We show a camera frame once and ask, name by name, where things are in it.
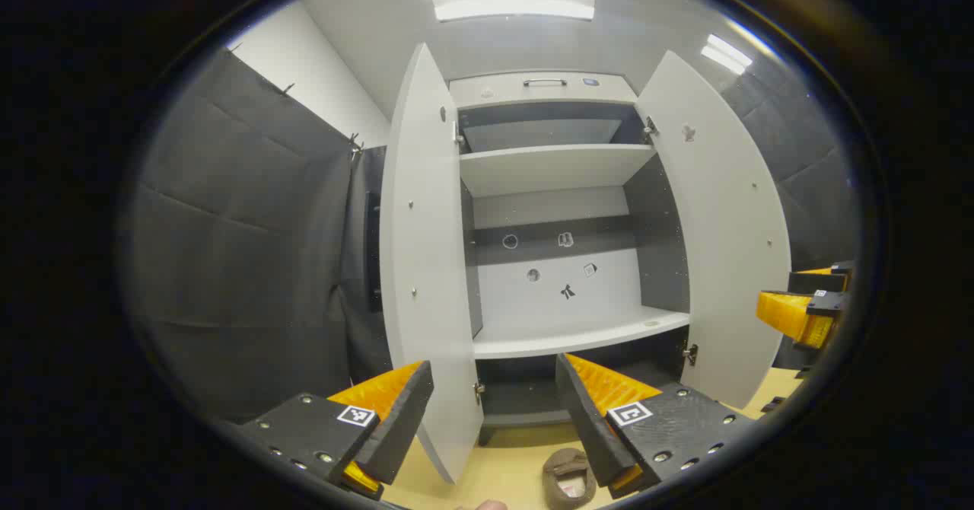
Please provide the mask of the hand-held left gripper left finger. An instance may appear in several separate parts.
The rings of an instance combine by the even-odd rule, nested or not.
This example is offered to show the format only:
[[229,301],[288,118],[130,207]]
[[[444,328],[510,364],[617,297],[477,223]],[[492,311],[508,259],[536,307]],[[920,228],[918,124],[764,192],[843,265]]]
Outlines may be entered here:
[[421,426],[434,392],[418,361],[327,397],[301,393],[240,424],[257,450],[366,499],[380,500]]

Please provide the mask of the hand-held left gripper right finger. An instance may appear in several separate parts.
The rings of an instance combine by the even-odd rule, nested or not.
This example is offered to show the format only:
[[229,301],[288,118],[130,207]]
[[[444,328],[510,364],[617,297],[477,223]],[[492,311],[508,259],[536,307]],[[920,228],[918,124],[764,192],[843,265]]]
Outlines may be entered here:
[[754,420],[681,383],[654,387],[570,353],[556,393],[600,488],[613,499],[667,485],[734,450]]

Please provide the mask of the brown fuzzy shoe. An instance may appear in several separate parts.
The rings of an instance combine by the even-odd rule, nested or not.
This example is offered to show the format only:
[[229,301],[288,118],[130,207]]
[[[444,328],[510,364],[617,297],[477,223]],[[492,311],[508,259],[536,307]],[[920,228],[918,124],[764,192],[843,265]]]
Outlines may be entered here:
[[598,489],[587,455],[577,448],[551,454],[540,479],[548,510],[578,510],[594,499]]

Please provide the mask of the grey shoe cabinet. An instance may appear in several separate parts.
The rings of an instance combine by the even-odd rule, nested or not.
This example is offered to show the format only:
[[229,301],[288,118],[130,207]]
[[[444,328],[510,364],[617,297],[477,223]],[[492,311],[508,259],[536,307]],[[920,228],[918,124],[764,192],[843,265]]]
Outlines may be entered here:
[[467,291],[484,421],[568,421],[554,357],[675,381],[689,329],[686,251],[657,131],[633,104],[458,107]]

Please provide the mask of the grey cabinet drawer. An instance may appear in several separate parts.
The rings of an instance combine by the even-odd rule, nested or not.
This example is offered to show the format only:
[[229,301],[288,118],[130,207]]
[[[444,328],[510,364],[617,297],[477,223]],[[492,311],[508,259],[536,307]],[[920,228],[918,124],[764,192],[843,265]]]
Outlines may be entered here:
[[[563,78],[561,86],[523,87],[529,78]],[[633,104],[637,94],[620,75],[581,71],[521,71],[477,75],[450,81],[457,107],[497,107],[525,102],[606,102]]]

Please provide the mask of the black backdrop cloth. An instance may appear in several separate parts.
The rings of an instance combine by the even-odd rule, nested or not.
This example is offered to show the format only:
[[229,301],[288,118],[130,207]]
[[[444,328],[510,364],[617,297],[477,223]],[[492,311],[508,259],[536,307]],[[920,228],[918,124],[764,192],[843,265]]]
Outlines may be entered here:
[[348,136],[230,51],[161,119],[126,212],[137,327],[195,409],[244,422],[351,385]]
[[745,74],[720,91],[764,158],[785,216],[793,270],[855,260],[860,215],[848,161],[819,102]]

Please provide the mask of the small ceiling light panel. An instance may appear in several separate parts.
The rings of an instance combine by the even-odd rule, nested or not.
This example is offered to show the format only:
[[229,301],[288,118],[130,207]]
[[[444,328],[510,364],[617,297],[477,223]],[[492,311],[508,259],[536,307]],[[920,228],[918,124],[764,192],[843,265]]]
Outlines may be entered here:
[[714,34],[707,36],[706,44],[702,47],[702,56],[723,66],[734,75],[742,75],[753,63],[744,52]]

